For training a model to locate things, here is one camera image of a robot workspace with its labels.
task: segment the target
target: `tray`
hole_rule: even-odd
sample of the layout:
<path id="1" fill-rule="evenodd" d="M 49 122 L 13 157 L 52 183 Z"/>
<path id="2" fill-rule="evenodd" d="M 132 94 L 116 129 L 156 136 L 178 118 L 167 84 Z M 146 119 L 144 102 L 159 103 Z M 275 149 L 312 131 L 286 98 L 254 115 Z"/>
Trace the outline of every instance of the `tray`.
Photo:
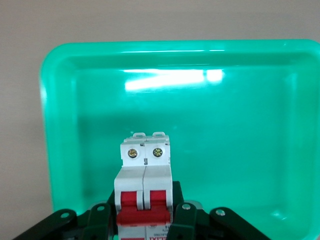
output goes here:
<path id="1" fill-rule="evenodd" d="M 320 234 L 320 45 L 310 40 L 69 43 L 40 89 L 53 210 L 106 200 L 120 143 L 170 136 L 173 180 L 273 240 Z"/>

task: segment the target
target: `brass screw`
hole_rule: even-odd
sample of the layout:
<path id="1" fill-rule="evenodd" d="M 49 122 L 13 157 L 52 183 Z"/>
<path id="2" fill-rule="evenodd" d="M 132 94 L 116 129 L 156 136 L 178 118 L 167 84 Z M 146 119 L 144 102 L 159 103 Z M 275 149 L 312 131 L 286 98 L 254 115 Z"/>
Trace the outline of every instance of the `brass screw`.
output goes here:
<path id="1" fill-rule="evenodd" d="M 153 150 L 153 155 L 155 155 L 156 157 L 161 157 L 161 155 L 162 155 L 162 150 L 161 150 L 161 148 L 155 148 L 154 150 Z"/>
<path id="2" fill-rule="evenodd" d="M 138 152 L 137 152 L 137 150 L 135 150 L 135 149 L 130 149 L 129 151 L 128 151 L 128 155 L 129 155 L 129 157 L 130 158 L 135 158 L 136 156 L 138 156 Z"/>

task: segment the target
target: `green plastic tray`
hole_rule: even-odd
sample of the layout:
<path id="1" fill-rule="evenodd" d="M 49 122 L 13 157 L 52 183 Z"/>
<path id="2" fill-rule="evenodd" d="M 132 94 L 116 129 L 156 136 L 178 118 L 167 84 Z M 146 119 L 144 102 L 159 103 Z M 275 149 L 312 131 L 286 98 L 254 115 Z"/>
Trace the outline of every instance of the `green plastic tray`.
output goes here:
<path id="1" fill-rule="evenodd" d="M 273 240 L 320 234 L 318 43 L 70 43 L 40 78 L 54 211 L 106 200 L 120 143 L 163 131 L 185 199 Z"/>

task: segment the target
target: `gray table surface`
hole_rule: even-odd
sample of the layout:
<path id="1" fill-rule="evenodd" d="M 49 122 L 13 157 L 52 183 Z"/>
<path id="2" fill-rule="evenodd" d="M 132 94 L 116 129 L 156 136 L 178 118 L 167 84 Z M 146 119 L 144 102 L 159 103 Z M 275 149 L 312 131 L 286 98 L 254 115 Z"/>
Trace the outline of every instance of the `gray table surface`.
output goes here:
<path id="1" fill-rule="evenodd" d="M 52 211 L 39 68 L 69 42 L 313 39 L 319 0 L 0 0 L 0 239 Z"/>

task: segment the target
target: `screw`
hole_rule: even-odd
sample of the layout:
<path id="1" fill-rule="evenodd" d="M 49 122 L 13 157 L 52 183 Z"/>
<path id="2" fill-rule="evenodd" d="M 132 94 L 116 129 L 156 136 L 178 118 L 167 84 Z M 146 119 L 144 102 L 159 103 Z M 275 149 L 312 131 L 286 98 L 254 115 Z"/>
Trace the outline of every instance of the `screw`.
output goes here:
<path id="1" fill-rule="evenodd" d="M 191 209 L 191 206 L 189 204 L 185 203 L 185 204 L 182 205 L 182 209 L 189 210 L 189 209 Z"/>
<path id="2" fill-rule="evenodd" d="M 223 211 L 222 209 L 217 209 L 215 211 L 215 214 L 219 215 L 219 216 L 224 216 L 226 215 L 225 211 Z"/>
<path id="3" fill-rule="evenodd" d="M 136 156 L 138 156 L 138 152 L 137 152 L 137 150 L 135 150 L 135 149 L 130 149 L 129 151 L 128 151 L 128 155 L 129 155 L 129 157 L 130 158 L 135 158 Z"/>
<path id="4" fill-rule="evenodd" d="M 162 150 L 161 150 L 161 148 L 155 148 L 154 150 L 153 150 L 153 155 L 155 155 L 156 157 L 161 157 L 161 155 L 162 155 Z"/>

